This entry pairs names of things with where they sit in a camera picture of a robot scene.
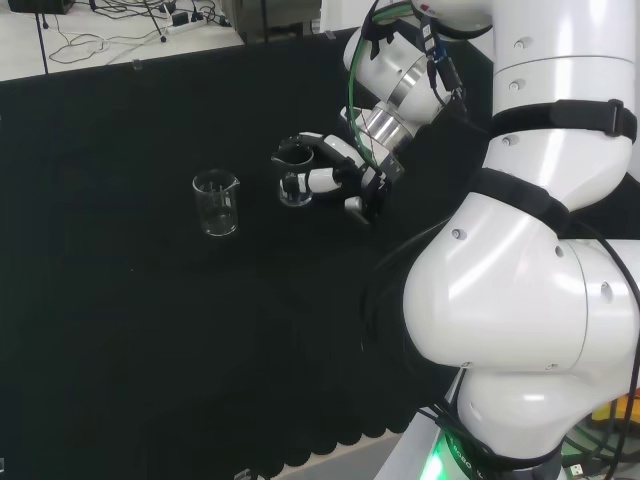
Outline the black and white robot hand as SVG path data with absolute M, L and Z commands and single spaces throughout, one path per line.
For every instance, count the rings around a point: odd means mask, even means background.
M 283 140 L 271 155 L 281 203 L 296 208 L 321 202 L 365 225 L 375 223 L 404 168 L 379 143 L 374 152 L 382 159 L 367 161 L 335 135 L 302 132 Z

